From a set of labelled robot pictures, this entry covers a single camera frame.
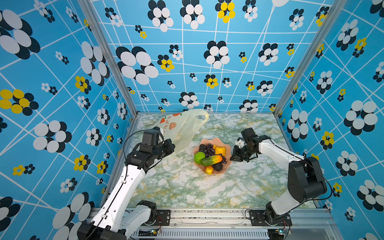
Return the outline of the cream printed plastic bag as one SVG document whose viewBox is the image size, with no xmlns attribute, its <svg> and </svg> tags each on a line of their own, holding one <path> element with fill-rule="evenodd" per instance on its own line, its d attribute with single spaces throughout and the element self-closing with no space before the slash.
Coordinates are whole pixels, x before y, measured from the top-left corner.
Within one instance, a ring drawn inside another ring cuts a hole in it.
<svg viewBox="0 0 384 240">
<path fill-rule="evenodd" d="M 158 120 L 153 127 L 159 127 L 165 139 L 171 139 L 175 145 L 173 156 L 189 146 L 197 131 L 209 120 L 209 114 L 203 109 L 167 115 Z"/>
</svg>

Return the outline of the pink scalloped fruit bowl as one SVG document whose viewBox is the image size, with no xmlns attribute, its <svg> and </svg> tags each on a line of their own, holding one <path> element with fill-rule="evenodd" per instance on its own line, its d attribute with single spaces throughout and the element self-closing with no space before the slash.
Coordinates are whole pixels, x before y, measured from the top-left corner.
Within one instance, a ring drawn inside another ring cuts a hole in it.
<svg viewBox="0 0 384 240">
<path fill-rule="evenodd" d="M 202 140 L 193 150 L 195 166 L 206 175 L 224 174 L 232 161 L 230 145 L 224 144 L 219 138 Z"/>
</svg>

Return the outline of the green orange papaya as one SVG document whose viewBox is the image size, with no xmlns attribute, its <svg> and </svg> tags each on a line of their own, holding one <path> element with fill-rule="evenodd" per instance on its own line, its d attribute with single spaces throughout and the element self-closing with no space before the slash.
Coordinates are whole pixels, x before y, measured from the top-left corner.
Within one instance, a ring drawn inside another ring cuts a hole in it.
<svg viewBox="0 0 384 240">
<path fill-rule="evenodd" d="M 202 160 L 202 165 L 207 167 L 207 166 L 212 166 L 214 164 L 220 163 L 222 161 L 222 156 L 220 155 L 212 155 L 209 156 L 205 159 Z"/>
</svg>

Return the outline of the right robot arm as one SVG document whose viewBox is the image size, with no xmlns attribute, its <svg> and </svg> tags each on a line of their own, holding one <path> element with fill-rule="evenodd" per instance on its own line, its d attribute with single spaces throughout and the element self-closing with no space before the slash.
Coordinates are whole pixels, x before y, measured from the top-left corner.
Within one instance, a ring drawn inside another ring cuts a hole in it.
<svg viewBox="0 0 384 240">
<path fill-rule="evenodd" d="M 328 182 L 319 160 L 297 155 L 266 135 L 256 135 L 252 128 L 243 130 L 241 134 L 233 148 L 231 161 L 249 162 L 259 155 L 266 155 L 288 171 L 287 190 L 266 205 L 264 216 L 269 225 L 276 225 L 290 211 L 327 192 Z"/>
</svg>

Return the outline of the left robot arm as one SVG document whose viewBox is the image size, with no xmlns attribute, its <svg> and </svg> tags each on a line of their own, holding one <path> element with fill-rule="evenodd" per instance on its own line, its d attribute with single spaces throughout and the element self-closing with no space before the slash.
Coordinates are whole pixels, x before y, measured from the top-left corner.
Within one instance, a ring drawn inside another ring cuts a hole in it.
<svg viewBox="0 0 384 240">
<path fill-rule="evenodd" d="M 156 220 L 157 205 L 141 201 L 127 213 L 127 206 L 134 191 L 147 172 L 171 155 L 175 145 L 165 139 L 163 130 L 154 127 L 143 132 L 143 138 L 126 156 L 125 165 L 118 182 L 100 211 L 89 224 L 82 224 L 77 232 L 80 240 L 128 240 L 143 224 Z"/>
</svg>

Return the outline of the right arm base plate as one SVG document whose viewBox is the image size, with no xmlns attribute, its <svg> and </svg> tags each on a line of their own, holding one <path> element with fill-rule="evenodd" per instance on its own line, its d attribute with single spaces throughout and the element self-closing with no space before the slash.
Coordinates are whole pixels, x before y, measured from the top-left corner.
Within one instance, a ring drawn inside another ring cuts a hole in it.
<svg viewBox="0 0 384 240">
<path fill-rule="evenodd" d="M 245 216 L 253 227 L 291 227 L 292 219 L 289 214 L 275 215 L 269 210 L 246 210 Z"/>
</svg>

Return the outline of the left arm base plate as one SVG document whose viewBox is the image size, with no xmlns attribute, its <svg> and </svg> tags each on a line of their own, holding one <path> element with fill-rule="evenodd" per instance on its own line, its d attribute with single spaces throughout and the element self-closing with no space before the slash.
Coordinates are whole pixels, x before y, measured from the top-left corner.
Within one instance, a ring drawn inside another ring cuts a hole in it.
<svg viewBox="0 0 384 240">
<path fill-rule="evenodd" d="M 171 210 L 157 210 L 153 219 L 149 219 L 143 226 L 169 226 L 171 220 Z"/>
</svg>

